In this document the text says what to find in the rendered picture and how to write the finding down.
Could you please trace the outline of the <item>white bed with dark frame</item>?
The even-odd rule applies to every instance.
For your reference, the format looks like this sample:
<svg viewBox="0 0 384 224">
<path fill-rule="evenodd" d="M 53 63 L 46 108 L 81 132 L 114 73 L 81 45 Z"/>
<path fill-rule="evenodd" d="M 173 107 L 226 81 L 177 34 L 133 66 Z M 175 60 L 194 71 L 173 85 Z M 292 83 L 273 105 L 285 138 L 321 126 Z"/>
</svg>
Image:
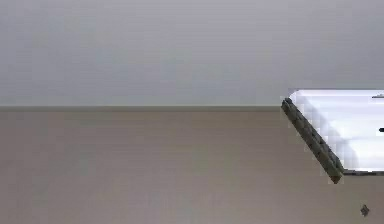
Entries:
<svg viewBox="0 0 384 224">
<path fill-rule="evenodd" d="M 333 183 L 384 176 L 384 94 L 374 89 L 299 89 L 281 109 Z"/>
</svg>

